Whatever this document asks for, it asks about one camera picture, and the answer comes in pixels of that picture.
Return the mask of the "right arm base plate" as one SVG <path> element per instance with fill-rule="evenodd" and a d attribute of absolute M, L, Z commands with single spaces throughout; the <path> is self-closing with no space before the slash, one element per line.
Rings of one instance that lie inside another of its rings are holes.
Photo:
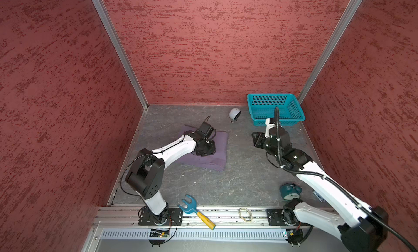
<path fill-rule="evenodd" d="M 266 210 L 266 213 L 269 226 L 271 227 L 295 226 L 297 224 L 293 213 L 288 209 L 270 208 Z"/>

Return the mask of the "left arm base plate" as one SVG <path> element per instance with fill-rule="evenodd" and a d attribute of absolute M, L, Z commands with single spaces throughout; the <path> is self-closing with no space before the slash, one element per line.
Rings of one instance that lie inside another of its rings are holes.
<path fill-rule="evenodd" d="M 183 211 L 180 208 L 167 208 L 161 215 L 153 214 L 147 207 L 138 212 L 139 226 L 180 226 L 182 224 Z"/>

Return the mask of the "purple trousers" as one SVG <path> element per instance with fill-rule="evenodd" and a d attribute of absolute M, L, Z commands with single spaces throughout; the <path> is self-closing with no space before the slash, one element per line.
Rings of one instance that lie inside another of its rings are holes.
<path fill-rule="evenodd" d="M 172 163 L 174 165 L 188 165 L 199 168 L 205 168 L 216 171 L 223 171 L 227 162 L 227 143 L 228 133 L 226 131 L 218 131 L 213 144 L 211 145 L 212 154 L 199 156 L 195 154 L 186 154 Z"/>

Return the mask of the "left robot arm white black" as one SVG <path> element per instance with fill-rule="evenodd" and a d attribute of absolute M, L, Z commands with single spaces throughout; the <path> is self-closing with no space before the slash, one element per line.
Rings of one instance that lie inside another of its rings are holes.
<path fill-rule="evenodd" d="M 131 162 L 125 182 L 143 200 L 157 225 L 169 220 L 169 206 L 160 192 L 165 169 L 187 154 L 213 155 L 216 151 L 215 135 L 215 132 L 207 136 L 198 131 L 187 131 L 176 141 L 159 149 L 142 149 Z"/>

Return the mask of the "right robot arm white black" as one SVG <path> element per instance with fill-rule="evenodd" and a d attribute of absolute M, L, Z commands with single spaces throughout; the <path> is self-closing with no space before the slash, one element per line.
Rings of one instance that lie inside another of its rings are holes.
<path fill-rule="evenodd" d="M 251 137 L 256 148 L 275 158 L 274 166 L 305 182 L 335 210 L 330 213 L 293 198 L 283 207 L 286 224 L 305 223 L 321 229 L 350 252 L 378 250 L 388 236 L 384 225 L 389 216 L 384 209 L 370 207 L 335 182 L 308 154 L 292 146 L 285 129 L 268 125 L 265 133 L 253 132 Z"/>

